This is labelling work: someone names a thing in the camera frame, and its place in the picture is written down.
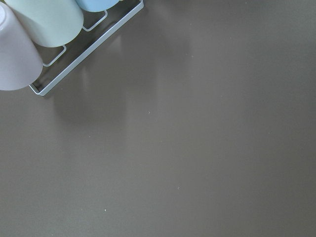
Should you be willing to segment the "light blue cup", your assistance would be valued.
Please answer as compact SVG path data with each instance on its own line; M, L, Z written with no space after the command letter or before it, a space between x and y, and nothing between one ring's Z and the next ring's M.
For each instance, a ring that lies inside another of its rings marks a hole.
M116 5L119 0L76 0L79 7L88 12L100 12Z

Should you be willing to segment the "pale green cup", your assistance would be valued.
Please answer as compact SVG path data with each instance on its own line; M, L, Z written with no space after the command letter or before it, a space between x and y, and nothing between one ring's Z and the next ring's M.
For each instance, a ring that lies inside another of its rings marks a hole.
M40 46L68 44L83 27L83 12L74 0L6 0L5 3Z

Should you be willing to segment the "pink cup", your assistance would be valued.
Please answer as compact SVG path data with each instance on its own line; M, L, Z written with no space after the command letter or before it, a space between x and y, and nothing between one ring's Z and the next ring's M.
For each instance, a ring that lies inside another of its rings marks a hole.
M18 90L42 73L43 62L32 40L4 3L0 4L0 89Z

